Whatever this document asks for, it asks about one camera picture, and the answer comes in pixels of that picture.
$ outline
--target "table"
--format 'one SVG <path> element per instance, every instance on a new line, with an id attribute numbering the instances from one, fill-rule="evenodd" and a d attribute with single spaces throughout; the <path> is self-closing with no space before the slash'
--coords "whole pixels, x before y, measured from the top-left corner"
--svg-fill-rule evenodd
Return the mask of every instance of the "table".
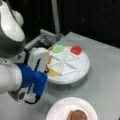
<path id="1" fill-rule="evenodd" d="M 0 95 L 0 120 L 45 120 L 50 107 L 65 97 L 79 97 L 96 110 L 99 120 L 120 117 L 120 50 L 70 32 L 58 44 L 80 45 L 88 55 L 91 68 L 88 79 L 75 90 L 55 91 L 46 87 L 36 105 L 17 103 L 7 93 Z"/>

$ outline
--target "food item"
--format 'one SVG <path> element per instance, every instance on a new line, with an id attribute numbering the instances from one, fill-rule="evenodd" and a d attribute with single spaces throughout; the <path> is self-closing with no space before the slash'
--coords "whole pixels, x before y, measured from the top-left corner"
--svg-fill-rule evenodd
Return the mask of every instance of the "food item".
<path id="1" fill-rule="evenodd" d="M 75 55 L 80 55 L 82 53 L 82 48 L 80 46 L 73 46 L 70 52 Z"/>
<path id="2" fill-rule="evenodd" d="M 88 120 L 86 114 L 81 110 L 71 111 L 67 120 Z"/>
<path id="3" fill-rule="evenodd" d="M 62 53 L 62 52 L 64 52 L 64 46 L 63 45 L 55 45 L 52 49 L 52 52 L 54 54 Z"/>
<path id="4" fill-rule="evenodd" d="M 49 76 L 51 77 L 56 77 L 56 76 L 60 76 L 60 73 L 56 72 L 55 70 L 53 69 L 49 69 L 48 73 L 47 73 Z"/>

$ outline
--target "white plate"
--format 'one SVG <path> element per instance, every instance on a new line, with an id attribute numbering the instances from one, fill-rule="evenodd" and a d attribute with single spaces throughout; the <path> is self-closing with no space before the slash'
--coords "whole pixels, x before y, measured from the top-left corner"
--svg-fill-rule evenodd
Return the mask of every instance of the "white plate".
<path id="1" fill-rule="evenodd" d="M 90 68 L 90 61 L 89 61 L 88 56 L 84 52 L 82 52 L 79 56 L 76 56 L 73 58 L 72 56 L 67 56 L 65 57 L 66 59 L 64 59 L 64 56 L 65 56 L 64 54 L 67 54 L 68 52 L 70 52 L 70 49 L 71 47 L 65 47 L 65 52 L 63 54 L 58 54 L 58 55 L 54 54 L 51 51 L 50 54 L 55 56 L 57 59 L 59 59 L 59 61 L 57 61 L 56 59 L 52 59 L 51 64 L 56 64 L 57 62 L 64 63 L 67 61 L 67 63 L 75 67 L 76 70 L 72 68 L 68 71 L 63 72 L 63 75 L 56 76 L 56 77 L 48 76 L 49 82 L 54 83 L 54 84 L 59 84 L 59 85 L 71 84 L 71 83 L 81 80 L 87 75 L 89 68 Z"/>
<path id="2" fill-rule="evenodd" d="M 98 120 L 94 108 L 80 98 L 65 98 L 53 105 L 48 112 L 46 120 L 67 120 L 70 111 L 82 110 L 86 113 L 88 120 Z"/>

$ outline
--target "small plate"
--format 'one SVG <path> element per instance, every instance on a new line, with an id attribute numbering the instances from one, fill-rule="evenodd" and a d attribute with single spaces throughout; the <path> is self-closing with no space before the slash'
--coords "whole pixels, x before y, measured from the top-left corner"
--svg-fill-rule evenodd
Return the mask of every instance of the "small plate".
<path id="1" fill-rule="evenodd" d="M 98 120 L 94 108 L 85 100 L 80 98 L 65 98 L 53 105 L 48 112 L 46 120 L 67 120 L 71 111 L 82 110 L 86 113 L 88 120 Z"/>

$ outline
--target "metal bracket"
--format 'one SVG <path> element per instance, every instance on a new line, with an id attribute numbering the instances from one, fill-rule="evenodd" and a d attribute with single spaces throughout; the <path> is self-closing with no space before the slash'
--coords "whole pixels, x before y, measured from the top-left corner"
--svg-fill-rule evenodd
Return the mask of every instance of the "metal bracket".
<path id="1" fill-rule="evenodd" d="M 49 44 L 51 46 L 53 44 L 55 44 L 56 42 L 58 42 L 61 39 L 61 37 L 63 37 L 62 33 L 56 35 L 56 34 L 53 34 L 51 32 L 43 30 L 43 29 L 40 30 L 40 33 L 41 33 L 41 40 L 42 40 L 42 42 L 44 44 L 47 44 L 47 45 Z"/>

